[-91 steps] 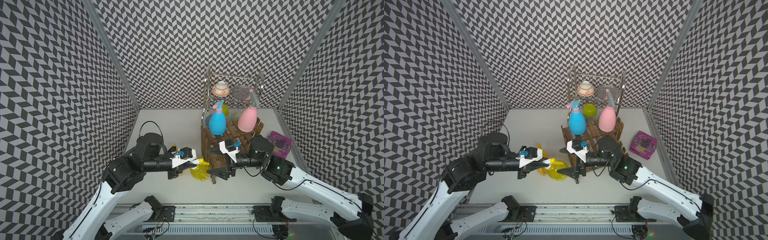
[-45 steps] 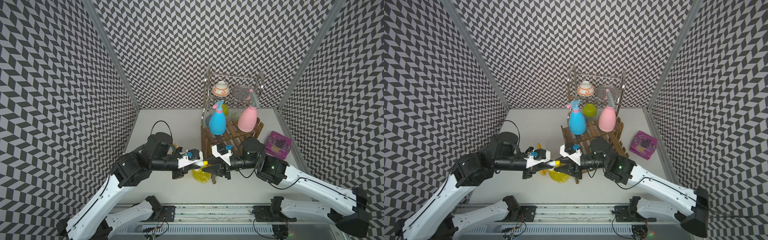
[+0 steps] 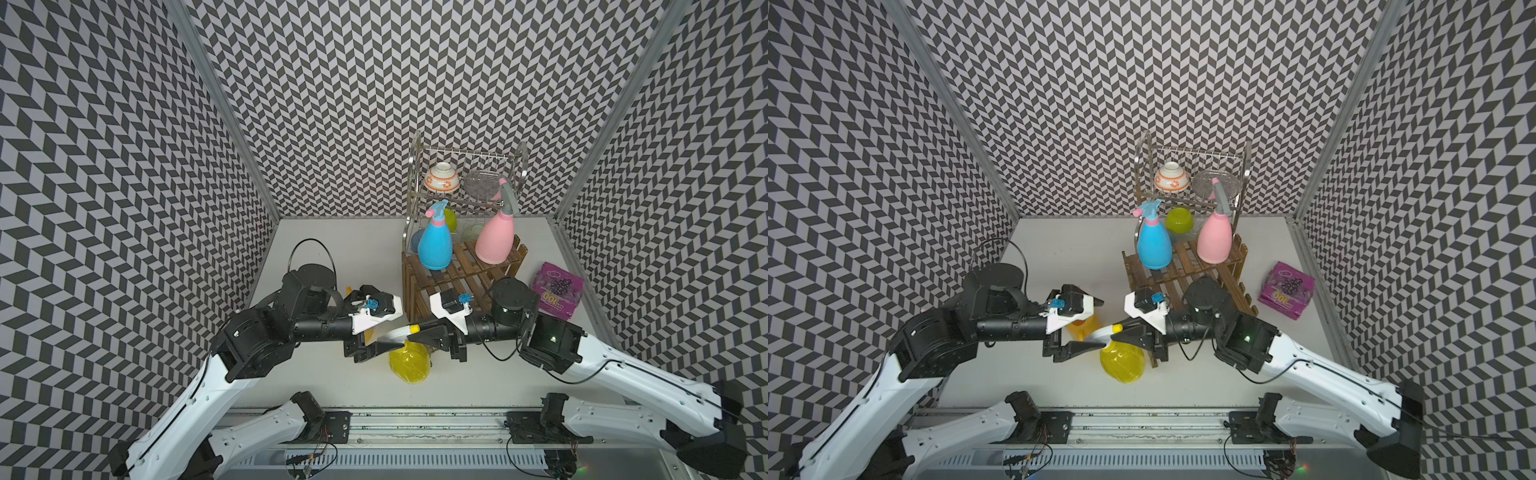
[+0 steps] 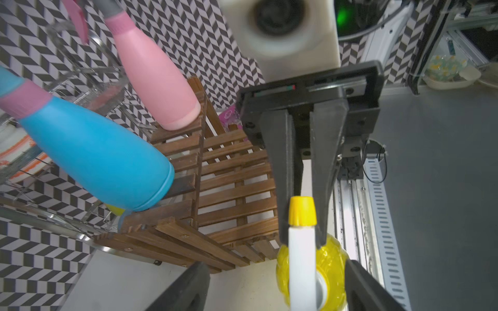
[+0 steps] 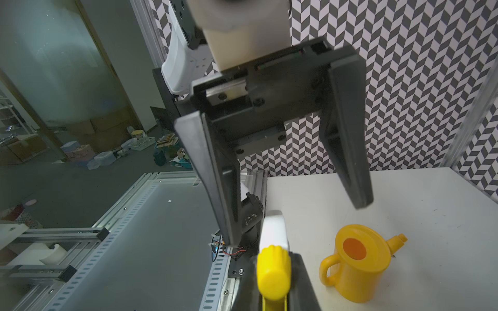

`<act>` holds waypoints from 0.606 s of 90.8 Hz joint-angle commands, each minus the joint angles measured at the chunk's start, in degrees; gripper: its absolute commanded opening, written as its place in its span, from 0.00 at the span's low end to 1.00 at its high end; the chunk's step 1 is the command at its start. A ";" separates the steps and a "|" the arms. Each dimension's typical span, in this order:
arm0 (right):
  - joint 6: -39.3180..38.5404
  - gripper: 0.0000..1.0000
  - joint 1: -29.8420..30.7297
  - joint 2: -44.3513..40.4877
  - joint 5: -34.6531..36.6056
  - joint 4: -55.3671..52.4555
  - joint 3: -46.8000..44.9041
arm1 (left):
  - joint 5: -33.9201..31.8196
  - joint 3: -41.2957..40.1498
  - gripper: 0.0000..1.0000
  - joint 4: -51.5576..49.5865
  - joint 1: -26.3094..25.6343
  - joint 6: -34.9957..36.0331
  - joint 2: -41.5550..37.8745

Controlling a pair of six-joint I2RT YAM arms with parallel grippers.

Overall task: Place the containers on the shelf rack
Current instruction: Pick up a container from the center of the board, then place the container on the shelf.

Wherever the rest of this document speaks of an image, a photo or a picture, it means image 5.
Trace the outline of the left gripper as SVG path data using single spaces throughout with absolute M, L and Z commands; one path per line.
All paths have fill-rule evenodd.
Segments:
M 373 202 L 365 143 L 366 63 L 350 45 L 306 41 L 193 83 L 174 127 L 220 232 L 241 242 L 238 159 L 286 140 L 285 123 L 320 114 L 319 138 L 355 209 Z

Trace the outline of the yellow spray bottle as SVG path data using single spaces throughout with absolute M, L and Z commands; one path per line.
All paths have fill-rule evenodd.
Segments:
M 291 287 L 291 257 L 285 218 L 280 210 L 263 219 L 256 277 L 263 310 L 287 310 Z

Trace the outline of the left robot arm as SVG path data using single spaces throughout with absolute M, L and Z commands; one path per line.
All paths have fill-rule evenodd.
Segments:
M 320 115 L 319 139 L 356 209 L 373 202 L 366 156 L 366 62 L 326 38 L 293 45 L 289 1 L 171 1 L 160 69 L 182 100 L 172 125 L 230 246 L 264 217 L 241 192 L 240 160 L 283 145 L 285 123 Z

